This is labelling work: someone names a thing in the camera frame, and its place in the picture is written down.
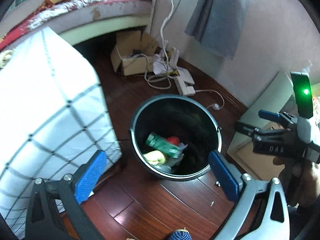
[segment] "trash can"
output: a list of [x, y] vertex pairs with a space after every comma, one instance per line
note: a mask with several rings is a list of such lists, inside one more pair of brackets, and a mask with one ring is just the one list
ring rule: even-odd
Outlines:
[[[161, 179], [196, 179], [210, 170], [209, 153], [221, 151], [221, 132], [215, 119], [201, 104], [179, 95], [159, 95], [142, 103], [132, 117], [130, 132], [138, 159]], [[188, 144], [173, 174], [156, 169], [144, 159], [143, 154], [153, 150], [145, 144], [151, 132], [163, 138], [177, 136]]]

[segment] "green light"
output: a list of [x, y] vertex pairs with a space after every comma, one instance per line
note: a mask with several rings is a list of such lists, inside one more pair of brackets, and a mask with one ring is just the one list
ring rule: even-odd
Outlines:
[[303, 91], [303, 93], [307, 96], [307, 95], [309, 95], [310, 91], [309, 91], [308, 89], [305, 89], [305, 90]]

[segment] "screw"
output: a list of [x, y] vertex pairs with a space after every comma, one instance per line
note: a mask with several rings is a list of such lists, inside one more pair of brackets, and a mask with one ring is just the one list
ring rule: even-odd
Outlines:
[[242, 179], [249, 181], [251, 180], [251, 176], [248, 173], [245, 173], [245, 174], [242, 174]]
[[66, 181], [69, 181], [72, 179], [72, 174], [66, 174], [63, 176], [63, 179], [66, 180]]
[[41, 178], [37, 178], [37, 179], [35, 180], [35, 183], [36, 183], [37, 185], [41, 184], [41, 182], [42, 182], [42, 179], [41, 179]]
[[278, 185], [280, 183], [280, 180], [278, 178], [272, 178], [272, 182], [276, 185]]

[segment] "electrical cable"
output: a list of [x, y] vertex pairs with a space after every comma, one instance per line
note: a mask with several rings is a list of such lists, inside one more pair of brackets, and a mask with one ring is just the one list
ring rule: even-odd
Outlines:
[[[166, 72], [163, 73], [163, 74], [159, 74], [159, 75], [153, 75], [153, 76], [149, 76], [147, 77], [147, 74], [148, 74], [148, 66], [149, 66], [149, 59], [146, 55], [144, 54], [138, 54], [137, 56], [143, 56], [147, 59], [147, 67], [146, 67], [146, 71], [144, 73], [144, 79], [147, 81], [148, 85], [150, 87], [153, 87], [155, 89], [161, 89], [161, 90], [167, 90], [169, 88], [171, 88], [171, 82], [170, 82], [170, 79], [174, 79], [174, 77], [171, 77], [170, 76], [170, 73], [168, 72], [169, 69], [168, 69], [168, 64], [169, 64], [169, 58], [168, 58], [168, 54], [164, 48], [164, 37], [163, 37], [163, 30], [164, 30], [164, 26], [166, 25], [167, 22], [170, 21], [171, 17], [172, 17], [172, 14], [173, 14], [173, 10], [174, 10], [174, 5], [173, 5], [173, 0], [171, 0], [171, 10], [170, 10], [170, 13], [169, 15], [167, 16], [167, 18], [164, 19], [162, 25], [161, 25], [161, 28], [160, 28], [160, 35], [161, 35], [161, 40], [162, 40], [162, 49], [164, 51], [164, 55], [165, 55], [165, 64], [164, 64], [164, 67], [166, 69]], [[169, 85], [167, 87], [156, 87], [154, 85], [152, 85], [151, 83], [156, 83], [156, 82], [160, 82], [160, 81], [163, 81], [163, 80], [168, 80], [168, 83]]]
[[168, 65], [169, 63], [169, 58], [168, 58], [168, 54], [164, 48], [164, 37], [163, 37], [163, 29], [164, 29], [164, 26], [165, 24], [171, 19], [171, 16], [173, 14], [173, 9], [174, 9], [174, 5], [173, 5], [173, 0], [171, 0], [171, 10], [170, 10], [170, 13], [168, 15], [168, 17], [166, 19], [164, 19], [163, 23], [162, 23], [162, 26], [160, 28], [160, 35], [161, 35], [161, 40], [162, 40], [162, 49], [164, 51], [164, 55], [165, 55], [165, 58], [166, 58], [166, 63]]
[[[177, 6], [175, 7], [175, 10], [174, 10], [173, 13], [172, 13], [172, 16], [177, 12], [181, 1], [182, 1], [182, 0], [179, 0], [179, 1], [178, 1]], [[168, 26], [170, 20], [165, 24], [164, 29]]]
[[207, 107], [207, 109], [209, 109], [210, 107], [212, 107], [214, 110], [220, 110], [224, 107], [224, 99], [223, 99], [223, 96], [216, 90], [213, 90], [213, 89], [200, 89], [200, 90], [196, 90], [196, 92], [214, 92], [216, 94], [218, 94], [221, 99], [222, 99], [222, 106], [219, 106], [217, 103], [214, 103], [212, 105], [209, 105]]

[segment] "red object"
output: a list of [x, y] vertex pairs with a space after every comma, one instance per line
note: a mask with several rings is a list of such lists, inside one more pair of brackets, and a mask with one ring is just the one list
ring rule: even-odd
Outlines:
[[176, 136], [171, 136], [171, 137], [167, 138], [167, 141], [170, 142], [173, 145], [176, 145], [176, 146], [178, 146], [179, 143], [180, 143], [179, 138], [176, 137]]
[[23, 36], [24, 34], [29, 32], [28, 25], [29, 20], [37, 15], [38, 13], [51, 8], [54, 4], [51, 0], [45, 0], [35, 11], [29, 14], [25, 19], [23, 19], [20, 23], [15, 25], [0, 41], [0, 51], [2, 51], [5, 47], [10, 45], [12, 42]]

